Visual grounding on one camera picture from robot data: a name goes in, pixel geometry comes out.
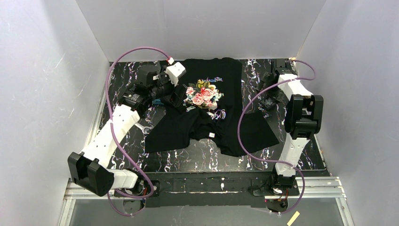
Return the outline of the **black printed t-shirt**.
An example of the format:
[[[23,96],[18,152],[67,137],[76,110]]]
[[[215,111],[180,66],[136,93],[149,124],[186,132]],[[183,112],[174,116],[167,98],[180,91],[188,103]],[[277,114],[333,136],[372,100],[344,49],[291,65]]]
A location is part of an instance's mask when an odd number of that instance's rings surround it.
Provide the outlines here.
[[[182,65],[186,74],[179,83],[187,86],[186,99],[179,107],[165,105],[165,116],[145,138],[147,153],[182,149],[192,139],[209,138],[222,154],[239,157],[279,143],[260,111],[242,112],[239,61],[187,59]]]

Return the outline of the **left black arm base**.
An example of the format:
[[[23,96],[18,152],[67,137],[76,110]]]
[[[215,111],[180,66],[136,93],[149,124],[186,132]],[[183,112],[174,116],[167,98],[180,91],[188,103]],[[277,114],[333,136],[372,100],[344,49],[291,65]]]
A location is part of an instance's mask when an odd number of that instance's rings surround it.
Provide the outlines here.
[[[154,197],[159,196],[160,193],[160,181],[159,180],[152,180],[153,184],[153,195]],[[149,194],[151,191],[150,184],[144,180],[139,179],[133,188],[123,188],[121,189],[122,193],[128,194],[130,196],[144,196]]]

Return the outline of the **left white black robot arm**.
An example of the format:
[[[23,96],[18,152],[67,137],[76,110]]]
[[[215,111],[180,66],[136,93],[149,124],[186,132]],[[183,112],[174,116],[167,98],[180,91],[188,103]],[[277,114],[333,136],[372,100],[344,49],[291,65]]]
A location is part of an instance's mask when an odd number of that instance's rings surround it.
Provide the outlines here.
[[[138,80],[128,85],[110,119],[94,139],[79,153],[69,155],[67,162],[73,183],[100,197],[112,189],[134,188],[139,180],[134,171],[108,169],[108,163],[153,100],[168,97],[172,105],[183,102],[187,86],[178,82],[185,73],[185,67],[179,62],[169,66],[141,66],[137,71]]]

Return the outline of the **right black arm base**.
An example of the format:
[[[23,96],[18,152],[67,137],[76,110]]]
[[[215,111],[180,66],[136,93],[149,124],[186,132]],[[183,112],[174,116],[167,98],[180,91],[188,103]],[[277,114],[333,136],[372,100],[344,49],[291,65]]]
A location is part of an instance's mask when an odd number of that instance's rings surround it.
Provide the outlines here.
[[[297,196],[300,194],[295,176],[275,177],[273,175],[264,179],[253,179],[248,191],[253,196]]]

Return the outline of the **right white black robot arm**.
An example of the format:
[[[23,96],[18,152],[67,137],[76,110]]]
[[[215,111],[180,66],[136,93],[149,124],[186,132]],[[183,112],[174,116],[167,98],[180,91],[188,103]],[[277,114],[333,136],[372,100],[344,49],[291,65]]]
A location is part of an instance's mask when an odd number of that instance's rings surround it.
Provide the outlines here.
[[[284,128],[287,137],[278,163],[273,167],[269,186],[272,189],[292,188],[303,149],[321,128],[324,99],[311,93],[297,75],[294,59],[272,59],[271,70],[260,79],[257,92],[264,90],[260,104],[271,109],[288,100]]]

